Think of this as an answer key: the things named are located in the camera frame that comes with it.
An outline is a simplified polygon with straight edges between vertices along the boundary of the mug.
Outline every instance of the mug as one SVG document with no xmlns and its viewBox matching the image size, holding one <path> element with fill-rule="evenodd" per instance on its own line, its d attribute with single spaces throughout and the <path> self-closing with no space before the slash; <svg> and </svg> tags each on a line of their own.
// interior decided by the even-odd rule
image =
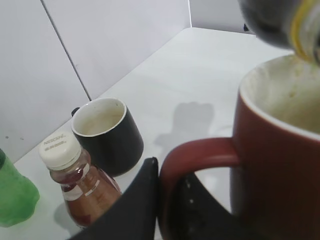
<svg viewBox="0 0 320 240">
<path fill-rule="evenodd" d="M 92 164 L 111 177 L 122 175 L 137 164 L 144 143 L 124 102 L 98 98 L 72 114 L 72 131 L 89 152 Z"/>
<path fill-rule="evenodd" d="M 239 88 L 232 137 L 188 142 L 166 157 L 163 238 L 173 240 L 168 211 L 179 181 L 198 170 L 230 167 L 231 211 L 243 226 L 268 240 L 319 240 L 319 133 L 319 68 L 284 56 L 253 69 Z"/>
</svg>

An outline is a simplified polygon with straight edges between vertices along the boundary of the plastic bottle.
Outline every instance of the plastic bottle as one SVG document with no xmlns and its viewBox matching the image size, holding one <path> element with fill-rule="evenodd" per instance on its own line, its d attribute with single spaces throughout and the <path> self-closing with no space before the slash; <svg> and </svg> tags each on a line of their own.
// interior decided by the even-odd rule
<svg viewBox="0 0 320 240">
<path fill-rule="evenodd" d="M 88 227 L 121 196 L 117 183 L 96 166 L 72 133 L 57 132 L 40 145 L 40 156 L 51 178 L 60 184 L 68 212 Z"/>
<path fill-rule="evenodd" d="M 0 149 L 0 226 L 10 227 L 30 218 L 39 198 L 36 186 Z"/>
<path fill-rule="evenodd" d="M 320 0 L 238 0 L 250 30 L 320 65 Z"/>
</svg>

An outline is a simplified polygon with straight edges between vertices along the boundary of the nescafe bottle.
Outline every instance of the nescafe bottle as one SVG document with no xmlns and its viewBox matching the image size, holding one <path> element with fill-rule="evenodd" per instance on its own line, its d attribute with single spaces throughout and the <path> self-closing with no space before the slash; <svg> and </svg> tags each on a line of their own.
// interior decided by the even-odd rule
<svg viewBox="0 0 320 240">
<path fill-rule="evenodd" d="M 238 0 L 250 30 L 320 65 L 320 0 Z"/>
<path fill-rule="evenodd" d="M 117 183 L 91 165 L 90 154 L 70 132 L 55 132 L 39 147 L 51 178 L 61 186 L 71 218 L 88 227 L 121 196 Z"/>
</svg>

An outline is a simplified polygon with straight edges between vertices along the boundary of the white table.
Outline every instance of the white table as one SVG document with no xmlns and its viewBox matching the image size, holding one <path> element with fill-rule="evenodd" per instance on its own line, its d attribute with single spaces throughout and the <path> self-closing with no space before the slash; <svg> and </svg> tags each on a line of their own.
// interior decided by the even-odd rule
<svg viewBox="0 0 320 240">
<path fill-rule="evenodd" d="M 127 103 L 145 146 L 136 167 L 117 177 L 121 189 L 128 187 L 144 158 L 157 157 L 161 166 L 166 154 L 179 144 L 230 136 L 243 76 L 256 65 L 289 53 L 254 35 L 189 28 L 116 83 L 102 97 Z M 61 129 L 70 130 L 70 121 Z M 77 233 L 60 186 L 50 178 L 38 147 L 15 166 L 37 186 L 40 200 L 28 221 L 0 228 L 0 239 L 64 240 Z M 209 169 L 197 175 L 229 210 L 229 170 Z"/>
</svg>

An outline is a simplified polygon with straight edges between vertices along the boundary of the mug handle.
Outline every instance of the mug handle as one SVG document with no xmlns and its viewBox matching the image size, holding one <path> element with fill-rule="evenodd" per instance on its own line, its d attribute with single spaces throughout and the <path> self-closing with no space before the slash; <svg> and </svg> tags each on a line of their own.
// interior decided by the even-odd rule
<svg viewBox="0 0 320 240">
<path fill-rule="evenodd" d="M 76 107 L 75 109 L 73 109 L 71 112 L 71 116 L 73 117 L 79 109 L 80 107 Z"/>
<path fill-rule="evenodd" d="M 210 138 L 187 142 L 172 150 L 160 171 L 161 209 L 159 225 L 164 239 L 170 239 L 166 221 L 169 203 L 179 180 L 199 170 L 239 167 L 241 162 L 231 138 Z"/>
</svg>

